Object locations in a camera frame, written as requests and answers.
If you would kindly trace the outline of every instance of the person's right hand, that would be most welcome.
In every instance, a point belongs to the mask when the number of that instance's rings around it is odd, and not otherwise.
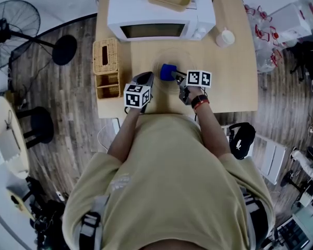
[[[196,96],[203,94],[202,89],[200,87],[188,86],[188,90],[189,90],[188,98],[190,103]]]

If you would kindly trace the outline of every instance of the black backpack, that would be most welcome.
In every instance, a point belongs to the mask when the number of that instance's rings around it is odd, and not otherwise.
[[[238,132],[234,136],[234,128],[238,128]],[[255,129],[247,122],[231,125],[230,129],[230,148],[231,153],[236,159],[244,159],[248,155],[250,145],[255,139]]]

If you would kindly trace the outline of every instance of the shirt sleeve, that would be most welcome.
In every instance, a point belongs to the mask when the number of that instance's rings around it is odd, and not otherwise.
[[[256,168],[251,157],[246,157],[243,160],[236,159],[232,154],[225,154],[219,157],[224,168],[231,174],[236,182],[247,189],[252,195],[260,198],[267,205],[269,231],[274,227],[275,214],[270,197],[269,190]]]
[[[73,241],[73,232],[81,217],[93,206],[96,196],[104,195],[122,163],[106,153],[96,153],[89,161],[67,201],[63,215],[65,241]]]

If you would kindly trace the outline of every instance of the black watch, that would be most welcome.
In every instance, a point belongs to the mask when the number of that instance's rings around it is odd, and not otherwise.
[[[197,95],[194,99],[191,101],[191,107],[194,108],[200,101],[202,100],[208,100],[208,97],[206,95]]]

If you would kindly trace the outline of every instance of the microwave window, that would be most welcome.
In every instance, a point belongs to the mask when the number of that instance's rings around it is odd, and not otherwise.
[[[129,38],[141,37],[180,37],[184,24],[158,23],[121,26],[125,36]]]

